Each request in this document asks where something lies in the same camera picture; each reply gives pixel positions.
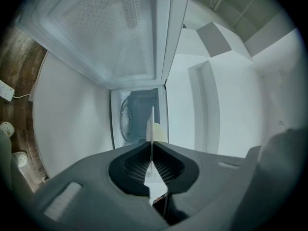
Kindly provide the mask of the white microwave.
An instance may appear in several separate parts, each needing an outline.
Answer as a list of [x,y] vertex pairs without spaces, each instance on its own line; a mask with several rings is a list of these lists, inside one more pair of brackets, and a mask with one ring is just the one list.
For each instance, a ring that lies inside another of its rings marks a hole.
[[17,25],[111,91],[116,148],[167,125],[166,83],[189,0],[25,0]]

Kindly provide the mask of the white plate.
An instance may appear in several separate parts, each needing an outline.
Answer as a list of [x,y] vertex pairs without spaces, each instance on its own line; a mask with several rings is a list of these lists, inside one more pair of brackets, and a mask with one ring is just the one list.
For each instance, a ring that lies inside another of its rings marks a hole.
[[150,165],[146,172],[146,178],[145,178],[145,185],[148,186],[151,183],[152,177],[154,176],[154,163],[153,163],[154,107],[152,107],[150,118],[147,121],[146,141],[150,142]]

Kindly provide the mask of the white desk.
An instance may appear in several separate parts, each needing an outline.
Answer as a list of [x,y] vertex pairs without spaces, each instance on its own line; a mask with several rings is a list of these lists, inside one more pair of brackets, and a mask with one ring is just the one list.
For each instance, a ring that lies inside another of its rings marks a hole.
[[110,91],[47,53],[33,101],[36,145],[53,178],[78,160],[113,149]]

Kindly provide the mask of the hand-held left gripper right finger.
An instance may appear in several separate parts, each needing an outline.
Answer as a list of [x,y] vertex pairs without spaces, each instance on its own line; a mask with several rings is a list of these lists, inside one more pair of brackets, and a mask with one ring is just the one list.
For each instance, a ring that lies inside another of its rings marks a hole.
[[239,158],[155,142],[154,165],[167,184],[156,231],[240,231],[235,221],[259,152]]

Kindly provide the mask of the white power strip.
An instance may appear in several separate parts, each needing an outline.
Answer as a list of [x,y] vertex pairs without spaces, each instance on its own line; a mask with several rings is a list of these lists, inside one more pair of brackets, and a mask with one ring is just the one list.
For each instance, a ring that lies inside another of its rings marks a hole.
[[13,95],[14,89],[0,80],[0,97],[10,102],[13,99]]

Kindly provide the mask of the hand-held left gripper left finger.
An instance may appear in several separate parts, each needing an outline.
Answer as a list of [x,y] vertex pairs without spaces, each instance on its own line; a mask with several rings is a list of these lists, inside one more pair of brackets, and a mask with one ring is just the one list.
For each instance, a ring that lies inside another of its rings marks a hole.
[[165,230],[144,184],[150,149],[145,142],[83,158],[38,190],[33,206],[49,230]]

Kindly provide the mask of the white perforated shoe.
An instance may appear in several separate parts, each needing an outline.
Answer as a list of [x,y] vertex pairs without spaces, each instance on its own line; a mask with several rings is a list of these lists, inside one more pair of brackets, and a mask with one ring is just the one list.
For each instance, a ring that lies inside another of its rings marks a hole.
[[7,136],[7,137],[11,137],[14,132],[15,132],[15,129],[14,129],[14,126],[10,123],[10,122],[2,122],[0,124],[0,130],[4,132],[4,134]]
[[27,165],[28,163],[27,153],[20,151],[20,152],[12,153],[12,156],[13,156],[13,160],[15,161],[16,165],[19,168]]

